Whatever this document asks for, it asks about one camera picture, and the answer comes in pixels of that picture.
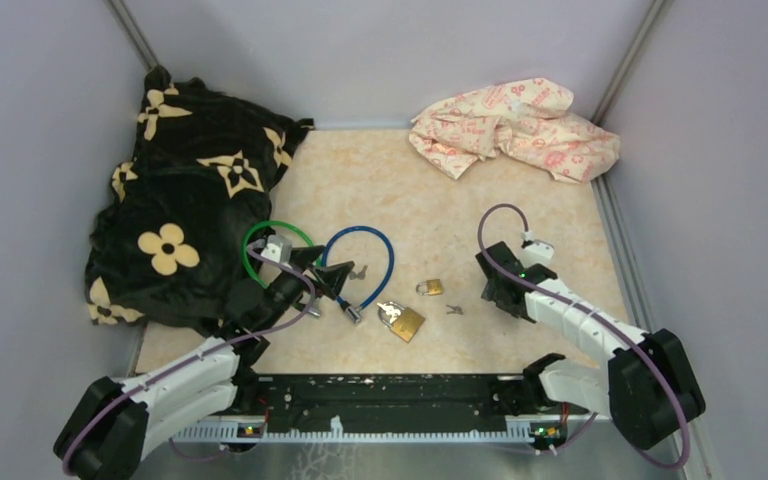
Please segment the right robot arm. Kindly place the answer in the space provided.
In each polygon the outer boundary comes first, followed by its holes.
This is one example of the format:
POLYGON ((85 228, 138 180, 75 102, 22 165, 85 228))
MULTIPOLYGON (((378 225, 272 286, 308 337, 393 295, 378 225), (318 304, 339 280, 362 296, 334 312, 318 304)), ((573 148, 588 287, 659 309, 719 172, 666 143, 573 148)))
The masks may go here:
POLYGON ((632 446, 648 450, 707 409, 681 340, 647 332, 604 313, 573 292, 546 265, 524 266, 504 242, 475 256, 486 284, 482 299, 531 323, 554 329, 592 361, 586 367, 558 353, 523 371, 523 398, 536 412, 556 404, 610 418, 632 446))

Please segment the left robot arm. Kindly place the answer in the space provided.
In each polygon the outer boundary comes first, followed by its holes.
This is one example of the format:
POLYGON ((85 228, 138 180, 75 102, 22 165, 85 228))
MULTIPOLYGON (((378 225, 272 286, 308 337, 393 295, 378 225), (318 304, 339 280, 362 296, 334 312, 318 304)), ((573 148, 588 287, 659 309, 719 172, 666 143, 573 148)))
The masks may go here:
POLYGON ((128 479, 158 446, 191 424, 231 409, 252 411, 260 399, 252 366, 267 335, 302 319, 284 314, 303 298, 336 299, 355 264, 319 266, 322 245, 291 248, 256 241, 253 258, 280 269, 266 287, 252 278, 230 290, 222 326, 190 353, 124 380, 102 377, 85 391, 53 446, 68 476, 128 479))

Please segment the small brass padlock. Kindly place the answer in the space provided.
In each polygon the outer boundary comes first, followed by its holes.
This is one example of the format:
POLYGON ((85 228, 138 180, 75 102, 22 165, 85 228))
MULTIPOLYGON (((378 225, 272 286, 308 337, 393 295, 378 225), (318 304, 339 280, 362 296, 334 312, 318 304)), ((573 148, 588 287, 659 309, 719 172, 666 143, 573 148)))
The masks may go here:
POLYGON ((415 291, 421 296, 438 296, 444 293, 444 286, 440 279, 428 279, 418 283, 415 291))

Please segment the large padlock keys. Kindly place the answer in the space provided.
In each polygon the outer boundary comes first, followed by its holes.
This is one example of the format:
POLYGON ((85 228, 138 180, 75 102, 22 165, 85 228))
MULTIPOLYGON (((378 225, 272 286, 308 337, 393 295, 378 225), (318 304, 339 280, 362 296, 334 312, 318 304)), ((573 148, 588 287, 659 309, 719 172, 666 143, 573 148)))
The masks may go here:
POLYGON ((378 304, 379 319, 390 329, 402 316, 404 308, 395 302, 385 302, 378 304))

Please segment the large brass padlock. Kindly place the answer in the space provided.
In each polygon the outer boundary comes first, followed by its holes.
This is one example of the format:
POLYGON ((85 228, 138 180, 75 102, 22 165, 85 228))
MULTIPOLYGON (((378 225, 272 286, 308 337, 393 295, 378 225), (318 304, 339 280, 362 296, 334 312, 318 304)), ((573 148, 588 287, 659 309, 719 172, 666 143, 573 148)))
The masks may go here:
POLYGON ((419 329, 423 326, 425 317, 409 307, 401 306, 404 308, 403 314, 393 328, 390 329, 386 325, 385 326, 401 340, 410 343, 419 329))

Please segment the blue lock keys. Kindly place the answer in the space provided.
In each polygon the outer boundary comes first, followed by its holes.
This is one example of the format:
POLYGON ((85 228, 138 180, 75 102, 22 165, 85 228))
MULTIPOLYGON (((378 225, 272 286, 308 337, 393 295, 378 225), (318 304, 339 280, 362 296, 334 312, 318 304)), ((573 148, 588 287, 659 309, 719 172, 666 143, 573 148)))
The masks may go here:
POLYGON ((353 270, 349 273, 350 280, 364 280, 366 277, 368 266, 363 265, 359 270, 353 270))

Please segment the small padlock keys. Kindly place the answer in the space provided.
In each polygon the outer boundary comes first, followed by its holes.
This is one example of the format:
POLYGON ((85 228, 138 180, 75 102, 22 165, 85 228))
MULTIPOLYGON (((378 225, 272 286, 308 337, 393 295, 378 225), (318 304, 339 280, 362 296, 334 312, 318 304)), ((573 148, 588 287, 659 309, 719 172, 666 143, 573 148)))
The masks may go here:
POLYGON ((464 311, 463 309, 458 305, 446 305, 446 314, 447 315, 463 315, 464 311))

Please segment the blue cable lock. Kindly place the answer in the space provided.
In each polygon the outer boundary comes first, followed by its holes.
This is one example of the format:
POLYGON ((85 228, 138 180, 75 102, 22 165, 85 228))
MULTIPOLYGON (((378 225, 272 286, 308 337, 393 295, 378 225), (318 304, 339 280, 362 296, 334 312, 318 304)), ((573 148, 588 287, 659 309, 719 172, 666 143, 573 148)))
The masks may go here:
POLYGON ((333 233, 325 245, 323 265, 331 266, 347 260, 349 253, 360 253, 353 270, 367 265, 364 280, 350 280, 352 286, 342 293, 337 304, 351 326, 359 326, 369 315, 376 316, 377 304, 392 301, 396 248, 394 241, 374 224, 355 224, 333 233))

